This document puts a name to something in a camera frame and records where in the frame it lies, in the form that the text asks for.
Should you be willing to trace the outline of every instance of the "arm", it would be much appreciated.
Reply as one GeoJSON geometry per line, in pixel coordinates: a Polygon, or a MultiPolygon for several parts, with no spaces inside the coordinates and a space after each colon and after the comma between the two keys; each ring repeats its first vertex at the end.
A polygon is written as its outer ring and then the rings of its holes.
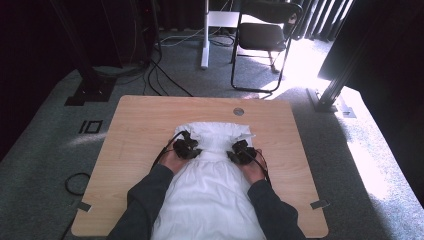
{"type": "MultiPolygon", "coordinates": [[[[256,160],[266,169],[262,151],[260,149],[257,151],[260,154],[257,154],[256,160]]],[[[251,184],[247,194],[266,238],[306,239],[297,225],[297,210],[280,200],[268,182],[264,180],[265,176],[258,164],[252,161],[238,167],[251,184]]]]}
{"type": "Polygon", "coordinates": [[[127,209],[107,239],[150,239],[169,184],[186,162],[174,151],[165,153],[160,164],[128,191],[127,209]]]}

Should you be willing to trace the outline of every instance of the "round hole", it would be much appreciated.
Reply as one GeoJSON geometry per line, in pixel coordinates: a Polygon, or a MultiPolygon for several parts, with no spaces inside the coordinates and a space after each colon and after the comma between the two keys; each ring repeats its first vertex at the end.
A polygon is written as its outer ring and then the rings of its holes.
{"type": "Polygon", "coordinates": [[[237,116],[242,116],[244,114],[243,108],[234,108],[233,113],[237,116]]]}

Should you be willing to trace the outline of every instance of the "gray carpet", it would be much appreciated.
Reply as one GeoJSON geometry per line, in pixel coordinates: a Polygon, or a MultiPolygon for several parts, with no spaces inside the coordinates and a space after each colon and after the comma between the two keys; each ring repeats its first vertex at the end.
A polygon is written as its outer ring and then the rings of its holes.
{"type": "MultiPolygon", "coordinates": [[[[164,47],[159,65],[196,97],[264,97],[231,88],[231,48],[211,45],[206,71],[200,69],[201,48],[198,41],[164,47]]],[[[297,58],[299,51],[305,50],[301,48],[300,43],[294,44],[281,91],[267,98],[292,105],[318,194],[331,203],[324,209],[330,230],[324,239],[423,239],[424,211],[360,94],[345,88],[341,95],[357,118],[315,112],[306,88],[328,82],[313,78],[317,69],[308,72],[313,68],[308,63],[312,55],[297,58]]],[[[261,87],[277,78],[269,67],[258,67],[257,62],[242,59],[238,63],[238,77],[248,79],[246,84],[261,87]]],[[[98,69],[108,73],[127,70],[98,69]]],[[[154,74],[152,85],[159,90],[154,74]]],[[[186,96],[160,72],[159,80],[169,95],[186,96]]],[[[92,172],[121,96],[156,94],[148,84],[144,90],[142,74],[118,79],[107,103],[65,107],[80,81],[78,72],[73,71],[57,84],[0,163],[1,240],[61,239],[63,234],[65,239],[104,239],[78,238],[66,231],[81,197],[69,194],[64,182],[72,174],[92,172]],[[84,121],[102,121],[99,133],[80,133],[84,121]]],[[[72,187],[83,191],[86,184],[86,179],[76,178],[72,187]]]]}

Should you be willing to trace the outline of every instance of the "chair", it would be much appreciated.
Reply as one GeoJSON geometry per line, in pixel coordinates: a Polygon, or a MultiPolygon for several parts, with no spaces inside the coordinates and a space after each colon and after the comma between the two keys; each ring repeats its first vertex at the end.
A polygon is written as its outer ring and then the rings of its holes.
{"type": "Polygon", "coordinates": [[[234,40],[231,63],[231,86],[240,91],[272,93],[280,86],[284,65],[289,53],[293,31],[302,17],[302,7],[294,3],[271,2],[265,0],[247,1],[241,7],[237,23],[236,37],[234,40]],[[261,20],[246,22],[246,16],[261,20]],[[248,87],[237,87],[234,83],[236,57],[245,56],[238,54],[238,47],[245,50],[267,51],[274,70],[275,59],[272,60],[271,52],[285,51],[284,62],[280,70],[277,86],[272,90],[263,90],[248,87]]]}

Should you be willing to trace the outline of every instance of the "white cloth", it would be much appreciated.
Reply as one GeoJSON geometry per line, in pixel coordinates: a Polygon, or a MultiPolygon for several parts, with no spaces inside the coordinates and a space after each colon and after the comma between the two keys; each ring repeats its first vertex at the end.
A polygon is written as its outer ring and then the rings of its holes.
{"type": "Polygon", "coordinates": [[[174,176],[152,239],[265,239],[247,196],[250,186],[226,154],[237,137],[250,134],[249,126],[195,122],[175,132],[181,130],[203,151],[174,176]]]}

